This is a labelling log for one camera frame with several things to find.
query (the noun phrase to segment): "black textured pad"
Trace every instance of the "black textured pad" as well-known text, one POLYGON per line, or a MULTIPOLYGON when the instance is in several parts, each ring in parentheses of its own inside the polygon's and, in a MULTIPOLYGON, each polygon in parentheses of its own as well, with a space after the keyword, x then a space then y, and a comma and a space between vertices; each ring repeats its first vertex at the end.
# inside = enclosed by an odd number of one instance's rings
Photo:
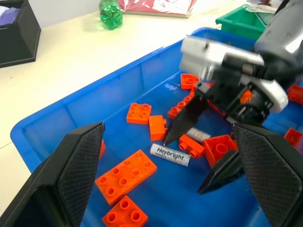
POLYGON ((302 193, 300 177, 266 137, 238 125, 233 132, 254 195, 270 224, 282 226, 302 193))
POLYGON ((73 226, 80 226, 96 178, 103 135, 99 126, 85 134, 63 170, 58 191, 73 226))

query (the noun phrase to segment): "black box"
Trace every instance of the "black box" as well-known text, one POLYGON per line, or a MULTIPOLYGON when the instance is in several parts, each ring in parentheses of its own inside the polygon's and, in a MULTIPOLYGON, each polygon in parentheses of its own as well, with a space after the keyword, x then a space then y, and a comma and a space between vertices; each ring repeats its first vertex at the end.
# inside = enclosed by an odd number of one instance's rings
POLYGON ((28 0, 0 1, 0 6, 20 9, 12 24, 0 26, 0 68, 35 61, 41 28, 28 0))

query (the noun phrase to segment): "blue plastic bin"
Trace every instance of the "blue plastic bin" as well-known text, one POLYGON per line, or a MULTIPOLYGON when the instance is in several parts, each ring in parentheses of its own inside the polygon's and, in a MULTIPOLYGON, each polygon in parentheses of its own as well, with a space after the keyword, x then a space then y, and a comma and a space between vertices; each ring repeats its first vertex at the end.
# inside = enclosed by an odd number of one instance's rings
MULTIPOLYGON (((192 35, 243 49, 250 49, 254 43, 209 28, 192 35)), ((148 103, 152 105, 152 115, 162 114, 167 118, 167 111, 188 95, 188 91, 180 89, 180 47, 181 41, 160 48, 23 119, 12 129, 11 139, 33 172, 66 133, 104 121, 107 149, 99 162, 97 177, 139 149, 158 167, 154 175, 128 194, 147 214, 147 227, 269 226, 245 177, 215 192, 198 195, 196 192, 209 171, 206 159, 192 159, 189 167, 184 167, 151 156, 148 125, 126 122, 133 102, 148 103)), ((264 125, 281 134, 289 127, 302 131, 302 110, 301 106, 290 103, 282 113, 270 115, 264 125)), ((202 114, 197 127, 212 136, 230 132, 230 125, 211 108, 202 114)), ((104 226, 101 219, 110 209, 94 186, 81 226, 104 226)))

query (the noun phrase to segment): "green plastic bottle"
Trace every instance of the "green plastic bottle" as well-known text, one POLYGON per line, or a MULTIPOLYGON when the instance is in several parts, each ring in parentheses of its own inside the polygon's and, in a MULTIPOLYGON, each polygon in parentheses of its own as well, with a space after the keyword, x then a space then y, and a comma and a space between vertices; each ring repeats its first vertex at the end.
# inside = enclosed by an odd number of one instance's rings
POLYGON ((99 4, 100 19, 107 29, 113 30, 122 25, 122 12, 116 0, 101 0, 99 4))

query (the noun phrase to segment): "table surface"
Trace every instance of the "table surface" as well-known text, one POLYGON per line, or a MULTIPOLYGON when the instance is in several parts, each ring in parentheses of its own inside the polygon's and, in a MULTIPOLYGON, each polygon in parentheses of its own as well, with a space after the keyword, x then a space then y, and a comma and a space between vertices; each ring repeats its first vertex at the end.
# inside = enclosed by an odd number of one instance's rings
POLYGON ((0 69, 0 215, 30 176, 9 137, 18 121, 198 28, 218 28, 216 18, 243 4, 219 2, 188 19, 124 15, 114 31, 98 12, 78 17, 42 30, 36 62, 0 69))

